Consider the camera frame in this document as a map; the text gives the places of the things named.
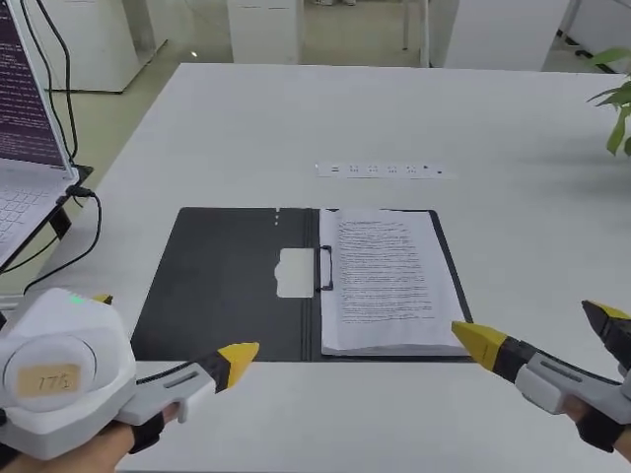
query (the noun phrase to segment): laptop screen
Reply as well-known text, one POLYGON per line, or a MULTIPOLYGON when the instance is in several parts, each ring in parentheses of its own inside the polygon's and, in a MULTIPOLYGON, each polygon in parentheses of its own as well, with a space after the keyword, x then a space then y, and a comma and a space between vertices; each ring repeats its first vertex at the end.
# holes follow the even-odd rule
POLYGON ((7 0, 0 0, 0 158, 64 166, 7 0))

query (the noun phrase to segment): hand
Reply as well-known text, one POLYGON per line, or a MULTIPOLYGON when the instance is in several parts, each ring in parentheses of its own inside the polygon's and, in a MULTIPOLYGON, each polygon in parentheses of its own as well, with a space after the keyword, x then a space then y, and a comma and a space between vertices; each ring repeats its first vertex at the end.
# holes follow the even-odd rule
MULTIPOLYGON (((177 405, 163 411, 165 424, 177 416, 177 405)), ((72 451, 48 461, 20 455, 0 473, 112 473, 134 446, 131 428, 114 424, 72 451)))
MULTIPOLYGON (((563 406, 565 413, 575 423, 579 422, 590 409, 585 402, 576 397, 569 397, 563 406)), ((613 446, 627 461, 631 462, 631 429, 627 428, 613 446)))

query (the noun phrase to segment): green plant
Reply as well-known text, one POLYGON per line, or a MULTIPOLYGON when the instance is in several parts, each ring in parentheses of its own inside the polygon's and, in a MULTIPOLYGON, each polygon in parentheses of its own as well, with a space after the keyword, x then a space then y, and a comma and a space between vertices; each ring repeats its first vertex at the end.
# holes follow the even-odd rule
MULTIPOLYGON (((627 47, 612 47, 594 56, 590 62, 594 65, 607 64, 620 59, 631 59, 631 49, 627 47)), ((608 97, 596 106, 612 105, 618 112, 618 121, 616 121, 607 140, 607 150, 612 155, 615 155, 624 140, 627 118, 631 115, 631 74, 627 74, 626 82, 620 87, 601 92, 588 101, 594 101, 604 96, 608 97)), ((623 149, 626 155, 631 157, 631 137, 624 142, 623 149)))

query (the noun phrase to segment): black folder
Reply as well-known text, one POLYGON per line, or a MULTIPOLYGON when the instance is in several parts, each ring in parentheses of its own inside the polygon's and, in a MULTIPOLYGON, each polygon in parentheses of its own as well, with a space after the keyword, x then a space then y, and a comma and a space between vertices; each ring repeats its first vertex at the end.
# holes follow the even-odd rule
MULTIPOLYGON (((429 212, 465 319, 471 321, 438 215, 429 212)), ((258 361, 467 361, 469 357, 323 355, 319 292, 276 296, 282 248, 314 248, 319 275, 319 209, 183 208, 179 211, 131 339, 138 361, 185 361, 236 342, 260 343, 258 361)))

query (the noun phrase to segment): document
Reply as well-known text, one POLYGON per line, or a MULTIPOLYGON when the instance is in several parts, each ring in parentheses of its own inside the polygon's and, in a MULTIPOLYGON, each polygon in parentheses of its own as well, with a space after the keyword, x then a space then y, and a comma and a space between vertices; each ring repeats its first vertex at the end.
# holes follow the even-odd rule
POLYGON ((452 334, 464 320, 428 212, 320 212, 322 352, 335 355, 464 355, 452 334))

